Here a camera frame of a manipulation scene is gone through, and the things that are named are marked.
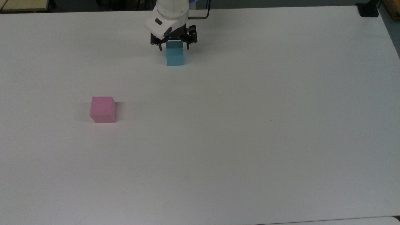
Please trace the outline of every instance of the blue cube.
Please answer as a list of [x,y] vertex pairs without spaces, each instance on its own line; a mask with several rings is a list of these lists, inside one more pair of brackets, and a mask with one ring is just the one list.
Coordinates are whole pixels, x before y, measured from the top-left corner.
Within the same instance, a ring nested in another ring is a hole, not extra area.
[[167,66],[183,66],[185,65],[185,58],[183,56],[183,42],[182,41],[167,41],[165,43],[167,51]]

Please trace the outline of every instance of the black stand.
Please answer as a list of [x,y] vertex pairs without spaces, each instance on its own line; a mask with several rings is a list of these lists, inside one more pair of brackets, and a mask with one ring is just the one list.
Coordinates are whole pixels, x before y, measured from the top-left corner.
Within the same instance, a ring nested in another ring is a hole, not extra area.
[[356,6],[358,7],[358,12],[362,17],[378,17],[379,12],[376,8],[379,0],[370,0],[367,3],[357,3]]

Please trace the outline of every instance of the floor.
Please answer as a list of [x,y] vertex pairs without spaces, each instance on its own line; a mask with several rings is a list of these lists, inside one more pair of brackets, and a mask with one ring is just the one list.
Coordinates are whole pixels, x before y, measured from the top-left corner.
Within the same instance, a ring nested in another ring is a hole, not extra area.
[[[96,3],[96,0],[55,0],[57,8],[53,12],[91,12],[91,11],[110,11],[110,4],[115,9],[122,2],[124,10],[148,10],[149,6],[137,0],[98,0],[102,6]],[[264,8],[264,7],[298,7],[298,6],[353,6],[357,2],[367,2],[367,0],[214,0],[211,3],[212,9],[224,8]],[[198,0],[197,8],[205,8],[206,0]],[[379,8],[380,14],[385,22],[394,47],[400,56],[400,20],[393,20],[382,4]]]

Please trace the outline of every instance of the black cable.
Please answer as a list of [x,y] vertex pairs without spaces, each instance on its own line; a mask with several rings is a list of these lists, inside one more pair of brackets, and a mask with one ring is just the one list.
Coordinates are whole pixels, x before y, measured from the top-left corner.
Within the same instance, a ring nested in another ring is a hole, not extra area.
[[206,17],[202,17],[202,20],[205,20],[208,18],[208,16],[210,15],[210,6],[211,6],[211,0],[208,0],[208,10],[207,10],[207,15]]
[[3,10],[4,6],[7,4],[8,0],[3,4],[3,6],[0,8],[0,12]]
[[207,15],[205,17],[201,17],[201,16],[189,16],[189,20],[205,20],[208,18],[208,16],[210,15],[210,6],[211,6],[211,0],[208,0],[208,10],[207,10]]

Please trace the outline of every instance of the pink block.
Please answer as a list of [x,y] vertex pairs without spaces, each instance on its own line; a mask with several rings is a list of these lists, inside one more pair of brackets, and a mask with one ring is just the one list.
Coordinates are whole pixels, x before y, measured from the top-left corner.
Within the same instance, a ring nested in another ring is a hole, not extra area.
[[112,97],[92,97],[90,117],[95,123],[115,123],[116,108]]

